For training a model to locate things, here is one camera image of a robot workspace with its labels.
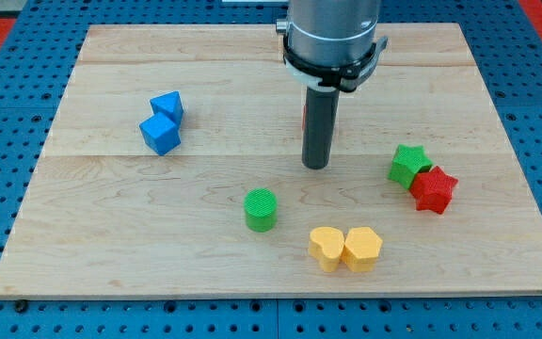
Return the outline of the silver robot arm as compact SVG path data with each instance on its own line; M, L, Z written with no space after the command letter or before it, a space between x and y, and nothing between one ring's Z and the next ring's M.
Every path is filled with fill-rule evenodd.
M380 9L380 0L290 0L276 22L287 71L309 89L355 91L388 44L375 38Z

